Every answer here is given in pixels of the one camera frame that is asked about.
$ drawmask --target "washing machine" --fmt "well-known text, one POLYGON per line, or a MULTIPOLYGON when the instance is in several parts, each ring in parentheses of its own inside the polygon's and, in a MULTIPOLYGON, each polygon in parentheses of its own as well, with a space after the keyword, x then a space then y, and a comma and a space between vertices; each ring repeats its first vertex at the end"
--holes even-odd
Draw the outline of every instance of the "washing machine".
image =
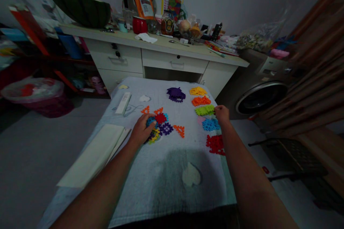
POLYGON ((278 60, 254 50, 245 50, 240 58, 250 63, 239 67, 216 98, 229 108, 230 119, 246 119, 281 99, 288 87, 300 79, 305 68, 278 60))

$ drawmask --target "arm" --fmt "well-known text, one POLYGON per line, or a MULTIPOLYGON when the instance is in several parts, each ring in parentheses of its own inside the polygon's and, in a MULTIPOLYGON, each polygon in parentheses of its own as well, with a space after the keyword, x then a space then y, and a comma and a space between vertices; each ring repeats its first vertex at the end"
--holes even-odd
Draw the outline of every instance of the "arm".
POLYGON ((215 107, 241 221, 246 228, 298 228, 274 188, 229 121, 225 106, 215 107))
POLYGON ((152 116, 144 114, 138 119, 127 144, 67 207, 52 229, 108 227, 134 156, 156 124, 146 128, 152 116))

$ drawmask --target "red mug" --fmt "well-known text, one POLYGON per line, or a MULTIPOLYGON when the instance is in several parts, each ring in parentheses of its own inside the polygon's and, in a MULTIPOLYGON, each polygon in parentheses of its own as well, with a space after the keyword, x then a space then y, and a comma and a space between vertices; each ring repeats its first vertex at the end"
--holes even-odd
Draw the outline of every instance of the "red mug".
POLYGON ((133 31, 135 34, 147 33, 148 26, 144 18, 133 16, 133 31))

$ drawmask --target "floor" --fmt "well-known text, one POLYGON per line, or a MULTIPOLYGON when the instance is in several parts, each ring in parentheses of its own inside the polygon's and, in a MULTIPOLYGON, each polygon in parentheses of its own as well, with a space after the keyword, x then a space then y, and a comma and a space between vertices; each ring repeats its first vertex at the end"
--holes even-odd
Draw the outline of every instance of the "floor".
MULTIPOLYGON (((0 128, 0 228, 36 227, 56 183, 75 161, 110 100, 74 102, 78 107, 66 116, 48 119, 29 112, 0 128)), ((13 116, 1 116, 0 125, 13 116)), ((253 122, 232 123, 245 145, 265 139, 253 122)), ((259 165, 273 170, 260 146, 248 149, 259 165)), ((318 209, 302 183, 286 179, 272 184, 300 228, 344 228, 344 218, 318 209)))

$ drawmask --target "washing machine door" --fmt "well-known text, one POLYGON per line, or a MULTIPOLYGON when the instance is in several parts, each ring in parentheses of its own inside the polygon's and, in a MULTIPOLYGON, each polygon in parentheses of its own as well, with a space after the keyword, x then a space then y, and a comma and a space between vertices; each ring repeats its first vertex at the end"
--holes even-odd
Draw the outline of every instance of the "washing machine door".
POLYGON ((282 82, 260 84, 238 99, 235 105, 236 111, 243 115, 263 111, 283 99, 287 91, 287 85, 282 82))

